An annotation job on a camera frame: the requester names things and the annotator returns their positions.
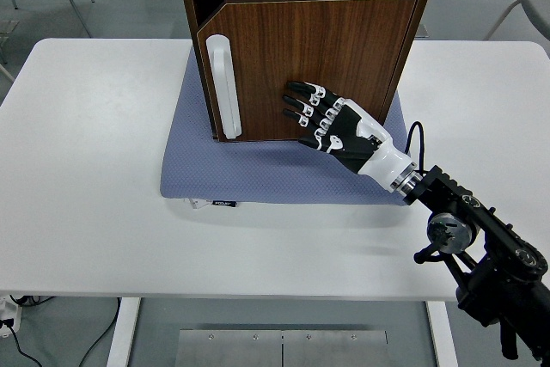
white door handle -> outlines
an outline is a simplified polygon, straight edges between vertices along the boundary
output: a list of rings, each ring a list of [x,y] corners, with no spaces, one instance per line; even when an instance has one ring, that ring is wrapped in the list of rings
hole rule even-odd
[[[229,39],[221,34],[213,34],[206,40],[206,49],[214,78],[223,133],[227,139],[235,139],[241,135],[242,129]]]

wooden box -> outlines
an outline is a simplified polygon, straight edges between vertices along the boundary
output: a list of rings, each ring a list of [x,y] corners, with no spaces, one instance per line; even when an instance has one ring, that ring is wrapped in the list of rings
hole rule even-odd
[[[214,135],[251,141],[304,134],[281,114],[289,80],[325,86],[383,122],[427,0],[184,2]],[[216,34],[229,41],[221,54],[207,47]],[[229,80],[220,80],[220,73]],[[226,83],[229,94],[232,84],[236,88],[233,98],[217,94]],[[220,107],[237,106],[240,128],[229,125],[228,134],[232,118]]]

label tag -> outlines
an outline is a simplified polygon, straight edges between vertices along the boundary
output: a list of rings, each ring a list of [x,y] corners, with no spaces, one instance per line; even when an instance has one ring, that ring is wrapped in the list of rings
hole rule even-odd
[[[189,198],[189,202],[194,210],[198,210],[203,206],[210,205],[211,202],[208,199]]]
[[[237,207],[237,201],[212,201],[212,205],[216,206],[230,206],[232,208]]]

black cable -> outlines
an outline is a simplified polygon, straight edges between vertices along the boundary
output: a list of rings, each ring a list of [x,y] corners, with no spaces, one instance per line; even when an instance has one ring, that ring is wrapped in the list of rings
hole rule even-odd
[[[413,140],[413,133],[414,128],[418,127],[419,129],[419,140],[420,140],[420,149],[419,149],[419,173],[420,174],[426,174],[426,170],[424,170],[424,153],[425,153],[425,146],[424,146],[424,127],[422,124],[418,121],[415,121],[411,128],[409,129],[409,134],[406,137],[406,145],[405,145],[405,153],[408,154],[409,150],[411,149],[411,141]]]
[[[92,344],[92,346],[86,351],[86,354],[84,354],[84,357],[82,357],[82,360],[80,360],[80,364],[78,365],[78,367],[82,367],[83,364],[84,364],[84,361],[86,360],[86,358],[88,357],[88,355],[90,354],[90,352],[92,351],[92,349],[95,347],[95,345],[97,343],[99,343],[101,341],[101,339],[109,332],[109,330],[111,328],[113,328],[114,324],[117,322],[117,318],[119,317],[119,311],[120,311],[120,297],[117,297],[117,311],[116,313],[114,313],[114,318],[113,320],[111,321],[111,324],[109,324],[109,327],[107,327],[107,330],[105,330],[103,332],[102,335],[100,335],[100,338],[97,339],[94,344]]]
[[[21,351],[21,348],[19,347],[19,340],[17,339],[17,335],[15,334],[14,329],[11,326],[6,325],[7,328],[11,331],[11,333],[14,335],[15,345],[17,346],[17,351],[23,356],[28,359],[33,360],[37,365],[42,367],[42,364],[40,364],[40,361],[38,361],[36,358],[29,356],[28,354]]]
[[[55,298],[55,297],[48,297],[44,301],[40,301],[40,297],[39,297],[39,301],[35,301],[33,298],[30,298],[31,303],[30,304],[25,304],[27,301],[29,301],[29,297],[30,296],[23,296],[21,298],[14,298],[13,296],[9,296],[9,298],[11,298],[11,301],[13,301],[14,303],[16,303],[17,305],[20,305],[22,307],[36,307],[37,305],[47,303],[51,299]]]

blue mat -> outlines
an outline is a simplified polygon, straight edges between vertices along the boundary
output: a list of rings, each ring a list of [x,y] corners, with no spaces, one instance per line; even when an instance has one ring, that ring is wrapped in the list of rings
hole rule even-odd
[[[384,127],[403,150],[406,128],[397,94]],[[370,177],[356,175],[332,156],[298,142],[212,139],[193,51],[164,153],[161,194],[275,204],[404,205],[399,194],[384,191]]]

